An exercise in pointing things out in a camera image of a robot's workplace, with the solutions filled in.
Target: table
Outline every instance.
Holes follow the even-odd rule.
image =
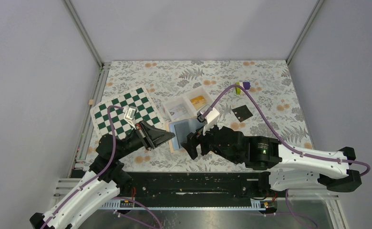
[[[259,104],[276,131],[290,144],[312,148],[289,69],[285,61],[115,61],[111,63],[103,99],[143,84],[164,118],[162,103],[203,85],[215,99],[235,82],[250,82],[249,93]],[[253,116],[240,123],[231,109],[247,105]],[[228,126],[244,135],[274,137],[245,94],[235,90],[218,104],[218,126]],[[94,132],[84,165],[93,162],[98,138]],[[139,149],[121,159],[123,170],[131,172],[252,172],[243,164],[235,165],[209,153],[192,160],[188,153],[170,153],[168,144],[152,151]]]

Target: gray wall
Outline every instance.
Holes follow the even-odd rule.
[[[316,0],[72,0],[105,61],[286,59]]]
[[[372,166],[372,0],[327,0],[290,70],[315,147]],[[341,195],[351,229],[372,228],[372,170],[362,182]]]
[[[49,207],[96,75],[61,1],[0,1],[0,229]]]

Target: tabletop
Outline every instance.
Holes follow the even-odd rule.
[[[164,112],[163,102],[201,85],[215,99],[235,82],[250,82],[249,93],[283,139],[295,146],[312,148],[285,61],[115,61],[111,64],[102,100],[144,85],[163,121],[168,123],[170,119]],[[242,105],[246,105],[253,116],[239,122],[231,109]],[[238,95],[230,90],[217,106],[219,127],[228,126],[245,136],[274,137],[244,93]],[[93,132],[85,167],[96,158],[97,146],[98,137]],[[123,170],[129,172],[252,172],[244,164],[235,165],[211,152],[195,160],[185,150],[171,153],[168,143],[152,151],[141,148],[120,161],[125,164]]]

